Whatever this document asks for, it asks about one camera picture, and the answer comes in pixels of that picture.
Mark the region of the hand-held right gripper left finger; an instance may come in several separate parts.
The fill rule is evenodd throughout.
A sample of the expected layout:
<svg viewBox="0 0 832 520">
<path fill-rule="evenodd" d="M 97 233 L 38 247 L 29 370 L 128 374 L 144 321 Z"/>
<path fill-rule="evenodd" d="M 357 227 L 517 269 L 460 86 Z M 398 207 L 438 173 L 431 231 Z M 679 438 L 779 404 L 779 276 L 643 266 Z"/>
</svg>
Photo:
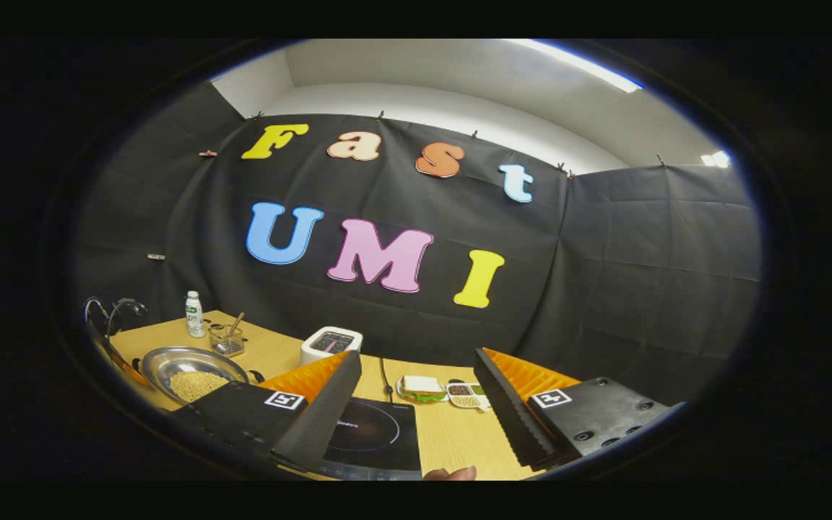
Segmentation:
<svg viewBox="0 0 832 520">
<path fill-rule="evenodd" d="M 230 382 L 171 412 L 191 437 L 255 472 L 319 467 L 361 376 L 346 351 L 259 384 Z"/>
</svg>

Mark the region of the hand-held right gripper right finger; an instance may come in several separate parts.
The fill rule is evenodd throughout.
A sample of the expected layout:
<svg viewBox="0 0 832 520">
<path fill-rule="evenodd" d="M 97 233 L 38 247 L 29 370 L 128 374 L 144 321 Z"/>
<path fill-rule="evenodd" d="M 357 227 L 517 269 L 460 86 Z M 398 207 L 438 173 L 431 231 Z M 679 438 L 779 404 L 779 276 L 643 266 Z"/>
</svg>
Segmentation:
<svg viewBox="0 0 832 520">
<path fill-rule="evenodd" d="M 553 470 L 654 427 L 667 406 L 607 376 L 577 381 L 489 348 L 475 351 L 473 373 L 517 461 Z"/>
</svg>

